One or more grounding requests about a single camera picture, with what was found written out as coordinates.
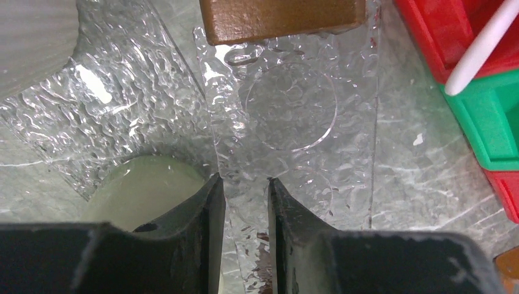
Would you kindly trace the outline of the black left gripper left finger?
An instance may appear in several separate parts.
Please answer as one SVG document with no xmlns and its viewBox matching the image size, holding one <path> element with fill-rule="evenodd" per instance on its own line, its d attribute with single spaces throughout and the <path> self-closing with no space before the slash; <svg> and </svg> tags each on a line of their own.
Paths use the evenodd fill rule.
<svg viewBox="0 0 519 294">
<path fill-rule="evenodd" d="M 223 180 L 127 232 L 107 222 L 1 225 L 2 293 L 217 293 Z"/>
</svg>

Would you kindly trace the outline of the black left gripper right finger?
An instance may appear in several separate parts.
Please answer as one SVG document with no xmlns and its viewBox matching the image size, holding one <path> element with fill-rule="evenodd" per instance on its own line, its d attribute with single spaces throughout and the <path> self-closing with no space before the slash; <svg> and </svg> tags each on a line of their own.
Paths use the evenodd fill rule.
<svg viewBox="0 0 519 294">
<path fill-rule="evenodd" d="M 494 264 L 452 232 L 339 230 L 269 181 L 274 293 L 503 293 Z"/>
</svg>

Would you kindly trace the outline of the pale green mug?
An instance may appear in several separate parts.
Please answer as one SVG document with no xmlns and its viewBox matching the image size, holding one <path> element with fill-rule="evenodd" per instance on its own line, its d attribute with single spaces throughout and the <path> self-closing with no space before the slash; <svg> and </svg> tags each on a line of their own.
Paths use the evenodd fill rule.
<svg viewBox="0 0 519 294">
<path fill-rule="evenodd" d="M 195 168 L 173 157 L 136 157 L 109 172 L 80 220 L 109 222 L 131 232 L 181 204 L 205 183 Z"/>
</svg>

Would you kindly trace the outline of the brown wooden block holder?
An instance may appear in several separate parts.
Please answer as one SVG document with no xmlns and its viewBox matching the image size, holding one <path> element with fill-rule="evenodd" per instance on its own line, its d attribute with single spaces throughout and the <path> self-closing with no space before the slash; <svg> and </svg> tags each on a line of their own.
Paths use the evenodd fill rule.
<svg viewBox="0 0 519 294">
<path fill-rule="evenodd" d="M 224 293 L 272 287 L 270 178 L 335 228 L 370 228 L 380 9 L 335 34 L 212 46 L 193 30 L 227 203 Z"/>
</svg>

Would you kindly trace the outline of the cream toothbrush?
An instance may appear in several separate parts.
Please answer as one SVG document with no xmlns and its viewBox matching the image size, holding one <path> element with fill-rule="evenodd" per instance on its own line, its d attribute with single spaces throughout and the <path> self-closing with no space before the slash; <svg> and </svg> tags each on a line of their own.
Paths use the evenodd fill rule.
<svg viewBox="0 0 519 294">
<path fill-rule="evenodd" d="M 518 0 L 505 0 L 487 21 L 448 77 L 444 91 L 461 93 L 485 64 L 518 15 Z"/>
</svg>

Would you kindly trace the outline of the white enamel mug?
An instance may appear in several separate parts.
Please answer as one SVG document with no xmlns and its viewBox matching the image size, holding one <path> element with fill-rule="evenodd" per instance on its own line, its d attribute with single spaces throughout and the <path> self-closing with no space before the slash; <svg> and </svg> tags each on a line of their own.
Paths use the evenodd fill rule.
<svg viewBox="0 0 519 294">
<path fill-rule="evenodd" d="M 76 1 L 1 1 L 1 100 L 60 71 L 78 35 Z"/>
</svg>

